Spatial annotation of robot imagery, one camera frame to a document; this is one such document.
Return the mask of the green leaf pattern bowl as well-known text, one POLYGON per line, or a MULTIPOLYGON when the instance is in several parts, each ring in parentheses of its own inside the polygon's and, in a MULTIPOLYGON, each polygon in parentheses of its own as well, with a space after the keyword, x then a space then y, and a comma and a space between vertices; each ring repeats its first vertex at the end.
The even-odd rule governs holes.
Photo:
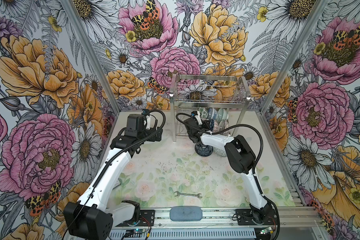
POLYGON ((208 116, 209 116, 208 108, 201 107, 201 108, 199 108, 199 112, 200 112, 201 118, 203 118, 203 119, 208 118, 208 116))

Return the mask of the dark grey petal bowl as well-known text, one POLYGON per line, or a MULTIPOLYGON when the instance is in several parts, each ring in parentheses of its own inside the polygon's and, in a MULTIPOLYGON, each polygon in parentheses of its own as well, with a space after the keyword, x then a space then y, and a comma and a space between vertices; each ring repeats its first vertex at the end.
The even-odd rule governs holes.
POLYGON ((196 143, 195 152, 201 157, 208 157, 214 151, 212 146, 203 145, 202 143, 196 143))

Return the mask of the mint green glazed bowl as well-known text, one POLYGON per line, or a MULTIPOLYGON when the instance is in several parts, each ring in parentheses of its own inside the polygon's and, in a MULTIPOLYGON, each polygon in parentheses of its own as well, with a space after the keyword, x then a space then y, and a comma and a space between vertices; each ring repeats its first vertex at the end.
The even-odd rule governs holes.
POLYGON ((228 118, 229 118, 228 110, 225 108, 220 108, 217 117, 218 122, 226 121, 228 120, 228 118))

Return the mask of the purple striped bowl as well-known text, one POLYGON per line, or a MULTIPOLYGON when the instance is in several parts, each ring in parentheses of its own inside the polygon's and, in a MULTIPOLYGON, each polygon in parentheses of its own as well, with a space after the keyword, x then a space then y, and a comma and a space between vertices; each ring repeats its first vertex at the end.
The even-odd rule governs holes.
POLYGON ((215 128, 215 120, 211 119, 210 120, 210 125, 209 125, 210 130, 213 132, 214 128, 215 128))

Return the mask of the blue triangle pattern bowl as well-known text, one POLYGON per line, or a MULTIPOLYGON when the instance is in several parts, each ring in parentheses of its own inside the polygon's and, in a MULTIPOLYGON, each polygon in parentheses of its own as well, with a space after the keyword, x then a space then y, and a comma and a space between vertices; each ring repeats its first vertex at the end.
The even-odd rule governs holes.
POLYGON ((220 131, 220 123, 218 121, 214 121, 214 125, 213 125, 213 132, 219 132, 220 131))

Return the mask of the blue floral porcelain bowl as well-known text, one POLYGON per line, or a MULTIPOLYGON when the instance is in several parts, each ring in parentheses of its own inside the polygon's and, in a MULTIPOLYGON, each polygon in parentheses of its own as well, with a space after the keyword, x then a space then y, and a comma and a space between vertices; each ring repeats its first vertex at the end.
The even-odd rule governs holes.
POLYGON ((208 119, 216 120, 217 118, 218 118, 218 110, 216 108, 209 108, 208 109, 208 119))

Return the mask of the white maroon triangle bowl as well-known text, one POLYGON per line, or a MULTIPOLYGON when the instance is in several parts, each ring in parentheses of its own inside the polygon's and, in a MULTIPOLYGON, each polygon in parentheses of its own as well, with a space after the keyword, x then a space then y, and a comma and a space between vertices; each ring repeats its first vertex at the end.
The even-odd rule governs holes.
MULTIPOLYGON (((221 120, 219 124, 219 131, 225 130, 229 127, 229 122, 227 120, 221 120)), ((225 131, 222 133, 222 135, 228 136, 230 135, 230 131, 225 131)))

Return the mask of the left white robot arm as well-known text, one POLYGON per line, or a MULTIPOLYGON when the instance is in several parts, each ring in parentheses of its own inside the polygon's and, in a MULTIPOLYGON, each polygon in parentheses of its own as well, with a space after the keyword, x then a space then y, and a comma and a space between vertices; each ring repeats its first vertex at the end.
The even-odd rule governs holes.
POLYGON ((63 214, 67 224, 65 236, 85 240, 106 240, 113 227, 120 224, 137 225, 142 219, 140 204, 122 201, 113 210, 107 208, 112 190, 121 173, 145 142, 162 139, 166 116, 161 110, 162 122, 150 123, 153 110, 144 109, 141 114, 130 114, 126 127, 112 140, 110 150, 94 180, 79 199, 68 202, 63 214))

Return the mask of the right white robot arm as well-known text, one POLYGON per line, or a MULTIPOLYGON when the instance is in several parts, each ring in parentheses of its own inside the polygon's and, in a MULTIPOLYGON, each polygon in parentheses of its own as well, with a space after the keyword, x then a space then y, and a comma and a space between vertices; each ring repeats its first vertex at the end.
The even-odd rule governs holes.
POLYGON ((195 151, 203 157, 210 156, 214 150, 219 150, 228 158, 231 168, 244 175, 245 190, 249 194, 251 211, 247 218, 254 224, 262 225, 269 218, 276 218, 278 211, 265 195, 256 174, 256 166, 260 161, 264 149, 264 142, 260 132, 253 126, 237 124, 219 132, 210 130, 210 122, 202 120, 198 111, 190 115, 179 113, 176 119, 186 127, 189 139, 195 144, 195 151), (231 129, 244 127, 253 130, 259 137, 260 149, 256 155, 246 139, 237 135, 225 136, 223 133, 231 129))

